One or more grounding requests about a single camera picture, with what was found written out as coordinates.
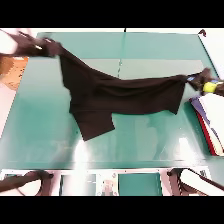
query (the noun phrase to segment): black cloth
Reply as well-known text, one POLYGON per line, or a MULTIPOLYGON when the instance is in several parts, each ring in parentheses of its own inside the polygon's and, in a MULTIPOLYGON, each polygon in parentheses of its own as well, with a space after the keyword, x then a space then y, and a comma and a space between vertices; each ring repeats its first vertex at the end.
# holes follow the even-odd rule
POLYGON ((14 35, 12 38, 18 42, 19 50, 10 56, 59 55, 63 84, 71 94, 70 113, 84 141, 113 130, 112 113, 178 112, 189 76, 121 80, 90 68, 52 39, 37 41, 29 35, 19 39, 14 35))

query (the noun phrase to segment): table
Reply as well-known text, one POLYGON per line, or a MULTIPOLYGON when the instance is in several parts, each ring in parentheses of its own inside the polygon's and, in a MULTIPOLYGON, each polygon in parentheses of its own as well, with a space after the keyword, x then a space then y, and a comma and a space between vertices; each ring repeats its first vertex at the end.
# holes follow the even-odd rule
MULTIPOLYGON (((217 75, 198 35, 52 33, 51 38, 94 68, 124 79, 133 78, 130 66, 134 69, 140 63, 147 70, 152 59, 199 60, 217 75)), ((178 115, 113 114, 116 129, 84 143, 68 112, 70 96, 61 81, 58 58, 30 58, 0 140, 0 168, 208 165, 213 180, 224 184, 224 160, 210 156, 197 117, 186 102, 195 94, 186 88, 178 115)))

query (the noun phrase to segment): green table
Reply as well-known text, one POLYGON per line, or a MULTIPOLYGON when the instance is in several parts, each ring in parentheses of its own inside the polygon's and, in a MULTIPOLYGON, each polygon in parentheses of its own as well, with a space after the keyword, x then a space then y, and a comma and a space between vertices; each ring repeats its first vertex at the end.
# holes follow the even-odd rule
MULTIPOLYGON (((197 35, 53 33, 51 38, 94 68, 124 79, 139 59, 200 60, 217 75, 197 35)), ((197 117, 186 103, 195 94, 187 87, 178 115, 113 114, 116 129, 84 144, 68 113, 70 96, 61 81, 58 58, 30 58, 0 140, 0 168, 208 165, 213 180, 224 184, 224 160, 210 156, 197 117), (190 157, 181 154, 180 142, 188 143, 190 157)))

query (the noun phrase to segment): stack of paper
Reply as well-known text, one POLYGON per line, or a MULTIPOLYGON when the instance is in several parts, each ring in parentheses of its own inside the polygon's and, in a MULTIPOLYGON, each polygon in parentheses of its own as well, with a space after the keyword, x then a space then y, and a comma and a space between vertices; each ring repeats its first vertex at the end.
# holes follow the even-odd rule
POLYGON ((224 97, 208 93, 191 99, 212 155, 224 156, 224 97))

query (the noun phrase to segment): white floor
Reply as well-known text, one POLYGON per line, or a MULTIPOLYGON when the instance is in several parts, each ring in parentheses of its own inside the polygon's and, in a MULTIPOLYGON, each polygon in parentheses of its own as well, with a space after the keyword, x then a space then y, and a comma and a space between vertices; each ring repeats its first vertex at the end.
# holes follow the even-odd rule
MULTIPOLYGON (((16 28, 2 28, 3 30, 9 33, 16 33, 16 28)), ((183 34, 197 34, 202 28, 127 28, 127 32, 158 32, 158 33, 183 33, 183 34)), ((218 38, 219 44, 224 40, 224 29, 223 28, 204 28, 207 33, 206 39, 208 37, 212 38, 213 41, 210 41, 207 45, 209 45, 210 49, 214 49, 214 46, 217 49, 217 43, 215 40, 218 38)), ((22 32, 27 33, 26 28, 22 28, 22 32)), ((124 28, 30 28, 32 36, 36 36, 38 32, 123 32, 124 28)), ((2 53, 12 53, 16 49, 17 44, 8 38, 6 34, 0 32, 0 52, 2 53)), ((213 51, 213 61, 216 61, 216 67, 218 65, 222 65, 222 58, 224 56, 224 47, 223 51, 217 53, 213 51)), ((2 136, 2 132, 15 97, 16 92, 10 90, 4 84, 0 84, 0 138, 2 136)))

